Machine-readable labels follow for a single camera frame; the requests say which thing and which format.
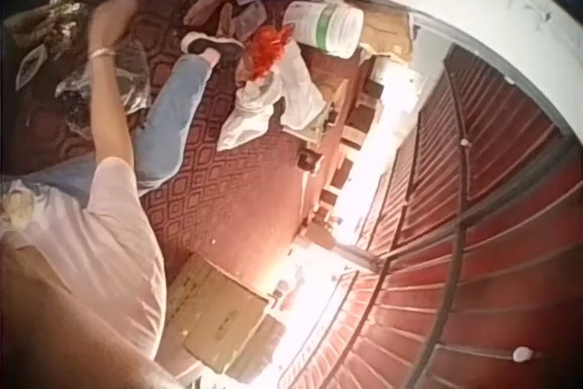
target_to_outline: red patterned carpet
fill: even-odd
[[[131,24],[131,33],[148,52],[154,96],[179,56],[184,3],[140,0]],[[268,5],[272,20],[284,6],[282,2]],[[68,131],[50,100],[59,78],[83,59],[79,48],[45,66],[33,86],[34,98],[21,97],[25,104],[18,112],[8,154],[11,173],[41,169],[91,150],[89,143]],[[343,62],[347,75],[355,74],[355,62]],[[247,284],[267,291],[273,286],[270,273],[285,257],[301,221],[302,174],[295,167],[300,143],[282,133],[273,118],[264,137],[218,153],[216,141],[232,109],[234,92],[232,69],[216,70],[196,113],[179,174],[146,196],[143,205],[159,238],[169,281],[198,251]],[[143,117],[133,117],[132,123]]]

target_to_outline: clear plastic bag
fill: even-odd
[[[151,105],[148,60],[144,47],[136,40],[123,40],[115,50],[119,93],[129,115]],[[91,69],[88,62],[56,86],[55,97],[65,112],[69,129],[82,138],[91,138]]]

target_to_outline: white cloth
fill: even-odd
[[[287,44],[274,70],[281,76],[285,98],[281,124],[295,130],[306,128],[324,110],[326,102],[322,92],[312,82],[310,71],[295,41]]]
[[[32,203],[22,202],[31,195]],[[12,208],[18,220],[0,225],[0,236],[19,228],[78,301],[153,359],[166,314],[166,279],[129,164],[102,161],[84,209],[61,190],[20,179],[9,183],[5,201],[11,197],[22,211]]]
[[[233,149],[265,134],[273,105],[281,97],[285,99],[281,124],[294,130],[306,128],[326,106],[295,41],[287,44],[268,76],[237,90],[235,108],[220,130],[217,150]]]

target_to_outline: shoe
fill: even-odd
[[[189,32],[180,42],[185,54],[199,55],[206,49],[215,49],[223,61],[237,61],[243,50],[243,44],[234,38],[207,36],[201,32]]]

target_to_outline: red wig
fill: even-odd
[[[251,80],[264,77],[282,56],[293,33],[293,26],[286,25],[278,31],[271,25],[260,27],[247,44],[247,53],[251,56],[253,69]]]

